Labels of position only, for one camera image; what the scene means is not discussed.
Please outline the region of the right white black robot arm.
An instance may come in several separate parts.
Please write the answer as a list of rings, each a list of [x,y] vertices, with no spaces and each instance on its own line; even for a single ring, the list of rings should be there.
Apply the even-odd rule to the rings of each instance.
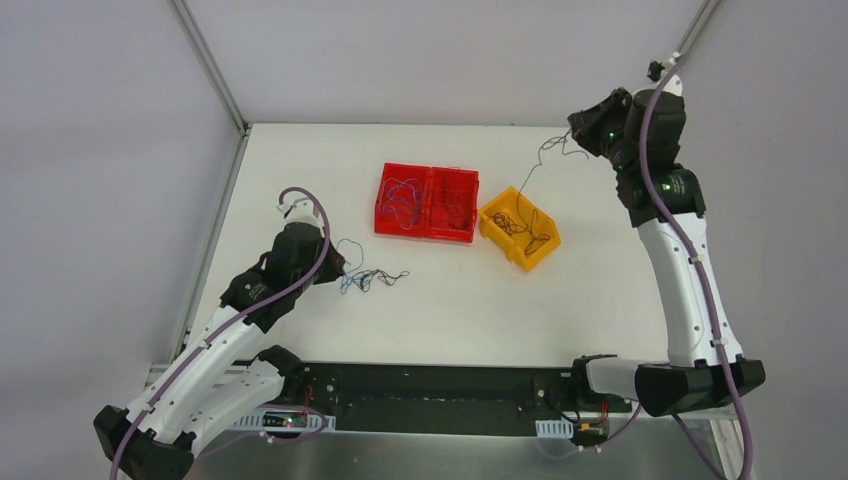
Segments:
[[[607,395],[635,400],[654,417],[721,408],[766,379],[762,362],[743,353],[714,287],[700,183],[676,161],[684,100],[662,92],[649,112],[651,96],[619,88],[568,118],[577,144],[612,165],[618,198],[653,266],[667,331],[661,361],[576,359],[567,393],[583,410]]]

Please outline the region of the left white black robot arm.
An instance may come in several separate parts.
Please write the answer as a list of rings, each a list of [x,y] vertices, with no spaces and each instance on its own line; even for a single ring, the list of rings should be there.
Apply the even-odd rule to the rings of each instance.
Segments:
[[[231,280],[203,333],[166,371],[126,407],[107,405],[96,415],[110,478],[182,479],[206,447],[251,410],[273,398],[297,402],[305,378],[282,347],[259,352],[237,379],[216,383],[310,286],[338,278],[342,263],[328,228],[287,223],[271,250]]]

